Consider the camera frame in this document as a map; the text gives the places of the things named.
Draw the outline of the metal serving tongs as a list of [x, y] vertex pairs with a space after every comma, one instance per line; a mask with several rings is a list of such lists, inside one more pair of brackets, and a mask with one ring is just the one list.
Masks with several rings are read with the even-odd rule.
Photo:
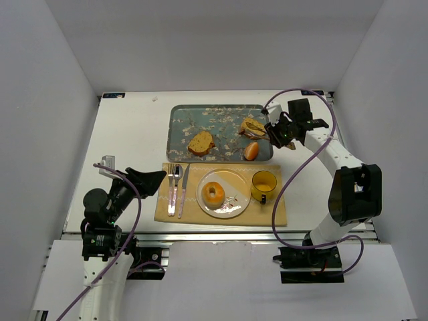
[[262, 127], [256, 126], [250, 122], [246, 122], [245, 125], [247, 128], [244, 130], [248, 131], [250, 136], [254, 136], [258, 139], [268, 140], [268, 134]]

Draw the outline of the orange glazed bagel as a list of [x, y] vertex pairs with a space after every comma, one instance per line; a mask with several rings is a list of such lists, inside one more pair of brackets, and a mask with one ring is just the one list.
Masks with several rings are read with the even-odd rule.
[[225, 200], [225, 191], [218, 182], [208, 182], [202, 188], [201, 195], [207, 207], [217, 209]]

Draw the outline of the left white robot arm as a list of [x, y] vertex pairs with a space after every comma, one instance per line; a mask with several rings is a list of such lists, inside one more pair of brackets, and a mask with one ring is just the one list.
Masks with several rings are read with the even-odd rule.
[[92, 189], [83, 198], [81, 224], [85, 294], [80, 300], [79, 320], [118, 320], [126, 279], [141, 260], [133, 232], [125, 233], [117, 220], [133, 200], [153, 196], [166, 171], [149, 173], [127, 168], [110, 171], [109, 191]]

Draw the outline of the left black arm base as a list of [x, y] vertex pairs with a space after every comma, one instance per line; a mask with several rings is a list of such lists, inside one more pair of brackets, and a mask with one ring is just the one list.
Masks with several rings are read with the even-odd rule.
[[128, 280], [156, 280], [164, 278], [169, 262], [169, 244], [134, 237], [133, 258]]

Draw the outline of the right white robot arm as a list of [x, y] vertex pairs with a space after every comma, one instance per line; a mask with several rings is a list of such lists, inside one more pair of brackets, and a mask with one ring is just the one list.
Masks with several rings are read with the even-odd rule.
[[272, 145], [281, 148], [297, 140], [318, 158], [332, 176], [328, 214], [308, 234], [312, 247], [332, 247], [351, 229], [381, 214], [382, 172], [366, 165], [334, 137], [334, 129], [315, 119], [308, 99], [292, 100], [288, 111], [270, 102], [264, 109], [265, 131]]

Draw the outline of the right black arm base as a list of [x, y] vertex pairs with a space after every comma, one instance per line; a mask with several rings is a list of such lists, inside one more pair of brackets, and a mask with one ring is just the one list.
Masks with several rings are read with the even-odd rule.
[[293, 249], [280, 247], [273, 261], [280, 265], [283, 284], [344, 283], [342, 262], [337, 247]]

